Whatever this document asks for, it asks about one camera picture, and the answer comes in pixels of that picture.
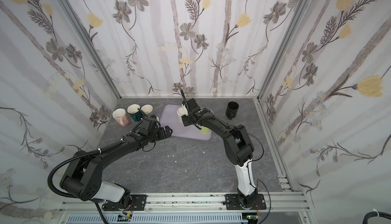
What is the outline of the white ceramic mug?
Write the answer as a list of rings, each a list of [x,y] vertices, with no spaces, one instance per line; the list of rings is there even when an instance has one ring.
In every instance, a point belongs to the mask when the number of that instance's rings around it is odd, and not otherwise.
[[[178,117],[182,117],[182,116],[187,116],[187,109],[186,108],[183,108],[183,107],[180,107],[178,110],[177,110],[177,115]]]

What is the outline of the light green ceramic mug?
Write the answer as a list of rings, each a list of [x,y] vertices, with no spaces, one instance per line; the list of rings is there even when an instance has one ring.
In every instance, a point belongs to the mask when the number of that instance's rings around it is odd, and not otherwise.
[[[211,132],[211,130],[209,128],[201,126],[201,130],[200,130],[201,134],[208,135],[208,134],[210,134],[210,132]]]

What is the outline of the grey ceramic mug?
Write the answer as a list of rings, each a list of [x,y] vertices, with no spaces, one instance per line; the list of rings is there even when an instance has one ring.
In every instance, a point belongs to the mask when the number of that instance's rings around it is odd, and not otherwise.
[[[150,104],[146,104],[144,106],[141,107],[141,110],[142,112],[146,115],[146,116],[151,116],[152,115],[152,112],[153,112],[153,106],[150,105]]]

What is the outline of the dark green ceramic mug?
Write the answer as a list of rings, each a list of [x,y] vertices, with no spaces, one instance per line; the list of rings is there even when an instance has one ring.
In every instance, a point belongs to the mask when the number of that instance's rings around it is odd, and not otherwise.
[[[132,104],[127,108],[127,112],[130,114],[134,122],[139,122],[142,117],[141,107],[138,104]]]

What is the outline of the black ceramic mug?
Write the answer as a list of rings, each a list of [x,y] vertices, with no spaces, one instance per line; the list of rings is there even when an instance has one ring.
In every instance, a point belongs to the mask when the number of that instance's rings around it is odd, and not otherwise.
[[[227,118],[229,120],[232,120],[233,118],[235,118],[237,115],[238,109],[239,109],[239,104],[237,102],[230,101],[227,105],[227,108],[226,108]]]

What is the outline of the pink ceramic mug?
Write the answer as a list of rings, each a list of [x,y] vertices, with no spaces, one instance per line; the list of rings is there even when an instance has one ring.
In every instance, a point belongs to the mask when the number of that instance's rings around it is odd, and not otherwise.
[[[127,111],[125,109],[116,109],[113,111],[112,116],[122,127],[125,127],[130,123]]]

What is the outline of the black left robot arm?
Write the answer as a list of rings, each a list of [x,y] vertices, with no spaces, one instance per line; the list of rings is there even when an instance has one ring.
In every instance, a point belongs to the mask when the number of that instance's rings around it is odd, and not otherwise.
[[[171,137],[173,130],[162,127],[154,117],[147,117],[121,139],[104,148],[75,154],[60,181],[60,188],[82,201],[95,199],[114,203],[125,197],[125,188],[102,180],[103,171],[120,158],[143,149],[149,143]]]

